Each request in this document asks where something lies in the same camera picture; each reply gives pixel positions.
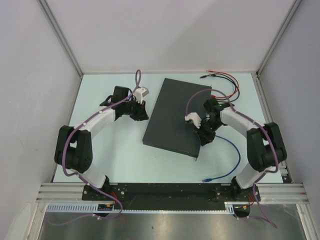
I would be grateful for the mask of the black network switch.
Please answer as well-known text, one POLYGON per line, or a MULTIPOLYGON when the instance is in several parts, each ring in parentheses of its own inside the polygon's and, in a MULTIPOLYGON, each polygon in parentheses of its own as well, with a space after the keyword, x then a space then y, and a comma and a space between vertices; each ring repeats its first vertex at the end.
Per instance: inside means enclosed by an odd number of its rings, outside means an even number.
POLYGON ((142 142, 144 145, 197 158, 200 140, 195 126, 186 123, 186 109, 203 119, 211 87, 165 78, 149 118, 142 142))

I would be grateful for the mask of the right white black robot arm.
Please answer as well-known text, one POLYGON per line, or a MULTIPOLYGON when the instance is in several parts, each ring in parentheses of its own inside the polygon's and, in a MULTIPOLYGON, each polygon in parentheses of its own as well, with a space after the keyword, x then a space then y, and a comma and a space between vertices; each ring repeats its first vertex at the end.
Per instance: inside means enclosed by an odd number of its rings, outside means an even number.
POLYGON ((287 159, 280 128, 275 122, 259 123, 236 110, 229 102, 220 104, 212 98, 203 106, 206 117, 201 118, 196 112, 187 113, 184 117, 186 122, 194 125, 201 146, 211 143, 222 126, 233 128, 246 139, 247 164, 233 177, 230 185, 231 196, 242 201, 254 184, 267 173, 276 173, 279 163, 287 159))

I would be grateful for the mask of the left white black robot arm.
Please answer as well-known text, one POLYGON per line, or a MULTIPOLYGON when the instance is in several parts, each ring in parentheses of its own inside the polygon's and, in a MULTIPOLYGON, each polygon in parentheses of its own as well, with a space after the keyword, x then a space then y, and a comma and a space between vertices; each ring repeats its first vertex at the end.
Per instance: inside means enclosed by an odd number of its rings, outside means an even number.
POLYGON ((64 125, 59 129, 55 163, 64 167, 67 176, 78 175, 86 184, 94 186, 93 194, 100 200, 110 196, 110 180, 93 163, 92 140, 123 115, 138 122, 148 120, 144 100, 148 93, 146 87, 132 91, 128 87, 116 86, 113 94, 99 105, 97 113, 78 126, 64 125))

